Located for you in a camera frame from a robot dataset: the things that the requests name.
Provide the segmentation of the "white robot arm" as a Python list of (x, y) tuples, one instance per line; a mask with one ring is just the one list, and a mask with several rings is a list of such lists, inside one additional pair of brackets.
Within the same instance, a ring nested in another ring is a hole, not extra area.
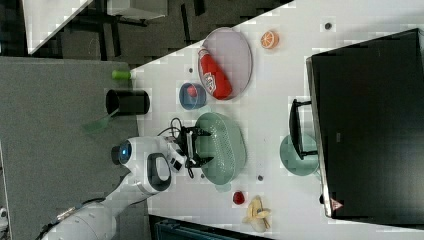
[(59, 214), (36, 240), (111, 240), (117, 217), (127, 207), (168, 189), (172, 173), (182, 167), (191, 170), (210, 161), (199, 157), (195, 147), (197, 137), (209, 134), (199, 127), (182, 127), (177, 137), (134, 137), (113, 147), (113, 162), (129, 170), (119, 186), (104, 198), (87, 200)]

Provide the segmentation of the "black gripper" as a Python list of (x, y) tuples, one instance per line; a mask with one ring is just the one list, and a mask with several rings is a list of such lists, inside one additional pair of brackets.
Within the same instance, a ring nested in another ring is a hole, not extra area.
[(185, 165), (189, 168), (201, 168), (212, 160), (212, 157), (194, 157), (196, 136), (210, 136), (210, 133), (200, 127), (182, 127), (176, 139), (177, 145), (187, 157)]

